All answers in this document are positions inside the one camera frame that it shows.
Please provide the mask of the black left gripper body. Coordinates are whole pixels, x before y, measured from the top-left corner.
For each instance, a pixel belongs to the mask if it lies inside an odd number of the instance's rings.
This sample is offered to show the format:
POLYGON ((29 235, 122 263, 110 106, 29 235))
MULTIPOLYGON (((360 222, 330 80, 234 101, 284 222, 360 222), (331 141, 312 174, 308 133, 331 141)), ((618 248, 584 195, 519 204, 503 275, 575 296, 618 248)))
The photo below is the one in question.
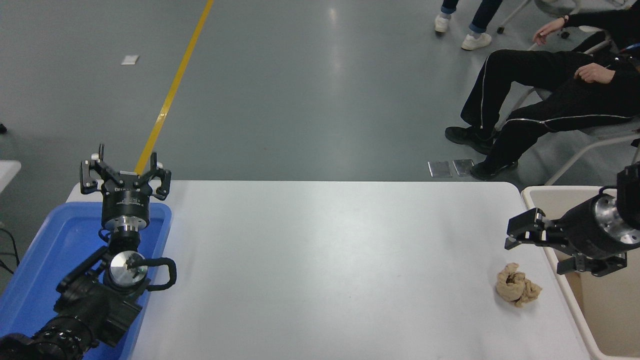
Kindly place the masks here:
POLYGON ((150 223, 148 181, 133 172, 118 172, 102 184, 102 227, 109 231, 139 231, 150 223))

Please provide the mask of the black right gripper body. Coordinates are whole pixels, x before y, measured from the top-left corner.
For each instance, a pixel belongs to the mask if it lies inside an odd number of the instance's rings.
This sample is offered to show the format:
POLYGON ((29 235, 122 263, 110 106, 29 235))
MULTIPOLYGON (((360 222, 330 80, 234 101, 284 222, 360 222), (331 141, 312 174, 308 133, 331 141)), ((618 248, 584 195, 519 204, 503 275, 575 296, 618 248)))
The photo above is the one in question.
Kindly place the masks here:
POLYGON ((549 228, 549 242, 556 243, 567 255, 581 253, 592 259, 603 260, 626 253, 629 245, 605 229, 605 210, 614 210, 614 197, 592 197, 571 208, 549 228))

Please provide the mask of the seated person's left hand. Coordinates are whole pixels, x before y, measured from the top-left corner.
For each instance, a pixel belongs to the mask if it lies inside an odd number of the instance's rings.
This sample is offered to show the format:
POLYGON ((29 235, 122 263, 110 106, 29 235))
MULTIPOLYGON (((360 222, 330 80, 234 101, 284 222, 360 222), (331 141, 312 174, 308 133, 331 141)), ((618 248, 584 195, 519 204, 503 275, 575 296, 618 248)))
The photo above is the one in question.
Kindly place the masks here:
POLYGON ((576 69, 573 77, 587 84, 610 84, 616 71, 601 66, 597 63, 589 63, 576 69))

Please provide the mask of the seated person's right hand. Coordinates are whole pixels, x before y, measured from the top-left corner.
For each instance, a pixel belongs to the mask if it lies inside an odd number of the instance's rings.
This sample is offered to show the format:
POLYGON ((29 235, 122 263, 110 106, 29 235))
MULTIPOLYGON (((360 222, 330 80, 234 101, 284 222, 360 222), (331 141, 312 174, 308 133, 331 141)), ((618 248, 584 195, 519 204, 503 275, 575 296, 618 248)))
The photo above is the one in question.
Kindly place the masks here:
POLYGON ((544 44, 547 43, 547 37, 550 34, 554 34, 555 32, 558 32, 559 30, 562 30, 567 22, 568 18, 565 17, 560 17, 560 18, 556 18, 555 20, 546 23, 546 25, 543 25, 542 27, 540 27, 537 32, 535 32, 532 41, 534 44, 536 44, 537 46, 542 46, 544 44))

